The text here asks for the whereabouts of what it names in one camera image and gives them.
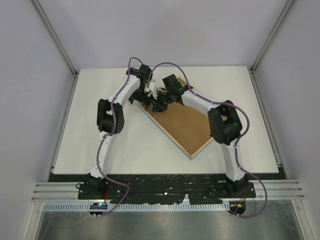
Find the blue picture frame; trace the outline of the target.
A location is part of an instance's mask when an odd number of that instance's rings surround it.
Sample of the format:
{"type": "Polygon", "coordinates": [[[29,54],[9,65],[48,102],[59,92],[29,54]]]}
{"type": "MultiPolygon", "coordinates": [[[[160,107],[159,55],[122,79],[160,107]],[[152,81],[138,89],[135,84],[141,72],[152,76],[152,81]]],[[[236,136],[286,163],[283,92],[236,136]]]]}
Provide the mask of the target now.
{"type": "Polygon", "coordinates": [[[192,160],[212,141],[209,120],[203,113],[179,103],[170,103],[165,112],[152,113],[152,107],[138,108],[192,160]]]}

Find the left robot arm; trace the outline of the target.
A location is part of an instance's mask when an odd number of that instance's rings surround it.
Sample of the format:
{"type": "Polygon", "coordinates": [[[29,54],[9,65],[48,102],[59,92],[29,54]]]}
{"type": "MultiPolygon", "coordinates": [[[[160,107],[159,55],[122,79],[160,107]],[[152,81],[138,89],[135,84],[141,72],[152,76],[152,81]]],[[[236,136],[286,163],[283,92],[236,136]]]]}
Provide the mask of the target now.
{"type": "Polygon", "coordinates": [[[99,131],[99,144],[92,167],[85,175],[84,182],[78,186],[78,198],[81,200],[102,199],[108,191],[108,183],[128,188],[125,183],[107,176],[103,166],[109,158],[110,151],[117,135],[125,126],[123,108],[126,103],[149,103],[153,96],[152,89],[147,86],[152,78],[152,70],[148,65],[139,68],[128,67],[125,80],[121,86],[107,99],[100,99],[97,104],[96,124],[99,131]]]}

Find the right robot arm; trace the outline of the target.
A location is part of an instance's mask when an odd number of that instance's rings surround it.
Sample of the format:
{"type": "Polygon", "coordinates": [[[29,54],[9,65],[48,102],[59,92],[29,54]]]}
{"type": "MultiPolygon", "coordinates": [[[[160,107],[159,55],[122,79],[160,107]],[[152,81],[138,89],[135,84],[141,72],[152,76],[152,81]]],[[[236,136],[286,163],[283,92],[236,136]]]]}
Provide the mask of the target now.
{"type": "Polygon", "coordinates": [[[226,175],[225,191],[231,197],[244,194],[249,180],[242,170],[238,143],[243,125],[236,106],[230,100],[210,100],[189,84],[182,85],[174,74],[162,81],[165,88],[157,88],[155,83],[149,83],[145,88],[147,96],[151,98],[152,112],[165,112],[169,104],[178,103],[206,115],[210,135],[222,149],[226,175]]]}

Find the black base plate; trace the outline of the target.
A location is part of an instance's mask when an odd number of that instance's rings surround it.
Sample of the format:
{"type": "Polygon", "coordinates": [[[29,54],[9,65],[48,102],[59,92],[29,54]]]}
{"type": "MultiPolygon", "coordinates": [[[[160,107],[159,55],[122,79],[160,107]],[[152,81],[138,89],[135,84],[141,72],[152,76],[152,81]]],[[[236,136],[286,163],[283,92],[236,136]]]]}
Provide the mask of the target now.
{"type": "Polygon", "coordinates": [[[50,183],[75,183],[80,200],[109,200],[112,204],[215,204],[222,199],[255,198],[245,176],[233,183],[225,174],[111,174],[108,179],[88,174],[50,174],[50,183]]]}

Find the left aluminium post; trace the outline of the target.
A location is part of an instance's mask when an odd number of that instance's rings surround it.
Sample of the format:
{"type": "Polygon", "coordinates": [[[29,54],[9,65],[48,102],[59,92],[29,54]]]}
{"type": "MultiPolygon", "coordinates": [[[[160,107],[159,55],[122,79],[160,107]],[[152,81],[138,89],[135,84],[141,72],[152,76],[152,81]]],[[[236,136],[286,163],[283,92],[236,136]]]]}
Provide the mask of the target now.
{"type": "Polygon", "coordinates": [[[78,71],[76,70],[74,64],[72,63],[66,49],[64,48],[57,32],[54,29],[48,15],[46,14],[43,6],[41,5],[39,0],[30,0],[31,5],[33,6],[35,12],[39,16],[40,20],[42,21],[46,31],[48,32],[49,36],[51,37],[53,43],[55,44],[57,50],[59,51],[61,57],[63,58],[64,62],[66,63],[68,69],[70,70],[71,74],[76,77],[78,71]]]}

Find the aluminium post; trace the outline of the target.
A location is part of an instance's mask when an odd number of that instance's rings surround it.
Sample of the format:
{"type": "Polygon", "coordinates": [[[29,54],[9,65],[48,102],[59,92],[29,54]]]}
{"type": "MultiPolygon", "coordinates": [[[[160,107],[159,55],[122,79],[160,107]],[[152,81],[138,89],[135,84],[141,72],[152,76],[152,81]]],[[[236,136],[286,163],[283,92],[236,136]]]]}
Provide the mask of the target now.
{"type": "Polygon", "coordinates": [[[283,25],[285,24],[287,18],[289,17],[290,13],[292,12],[294,6],[296,5],[297,0],[287,0],[281,9],[278,17],[276,18],[267,38],[265,39],[262,47],[260,48],[252,66],[249,68],[249,72],[253,75],[259,65],[261,64],[263,58],[267,54],[269,48],[272,46],[273,42],[275,41],[277,35],[279,34],[280,30],[282,29],[283,25]]]}
{"type": "Polygon", "coordinates": [[[74,64],[72,63],[66,49],[64,48],[57,32],[54,29],[48,15],[46,14],[43,6],[41,5],[39,0],[30,0],[31,5],[33,6],[35,12],[39,16],[40,20],[42,21],[46,31],[48,32],[49,36],[51,37],[53,43],[55,44],[57,50],[59,51],[61,57],[63,58],[64,62],[66,63],[68,69],[70,70],[71,74],[76,77],[78,71],[76,70],[74,64]]]}

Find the aluminium rail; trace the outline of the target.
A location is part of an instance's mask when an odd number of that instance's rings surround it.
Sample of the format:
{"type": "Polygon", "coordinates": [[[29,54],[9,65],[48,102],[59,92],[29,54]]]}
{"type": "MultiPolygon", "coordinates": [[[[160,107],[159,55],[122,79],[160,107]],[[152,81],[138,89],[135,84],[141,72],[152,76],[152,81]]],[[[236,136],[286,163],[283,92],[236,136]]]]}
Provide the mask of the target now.
{"type": "MultiPolygon", "coordinates": [[[[305,195],[298,180],[263,180],[269,200],[303,200],[305,195]]],[[[74,182],[39,182],[31,197],[32,202],[68,202],[78,199],[74,182]]]]}

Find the right aluminium post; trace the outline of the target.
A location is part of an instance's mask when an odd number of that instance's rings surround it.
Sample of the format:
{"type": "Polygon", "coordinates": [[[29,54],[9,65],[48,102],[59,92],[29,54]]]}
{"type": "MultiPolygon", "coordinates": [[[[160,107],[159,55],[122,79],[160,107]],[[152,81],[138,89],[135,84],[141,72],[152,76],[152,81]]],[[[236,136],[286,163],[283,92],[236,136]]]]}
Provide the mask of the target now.
{"type": "Polygon", "coordinates": [[[294,6],[296,5],[297,0],[287,0],[281,9],[278,17],[276,18],[267,38],[265,39],[262,47],[260,48],[252,66],[249,68],[249,72],[253,75],[259,65],[261,64],[263,58],[267,54],[269,48],[272,46],[273,42],[275,41],[277,35],[279,34],[280,30],[282,29],[283,25],[285,24],[287,18],[289,17],[290,13],[292,12],[294,6]]]}

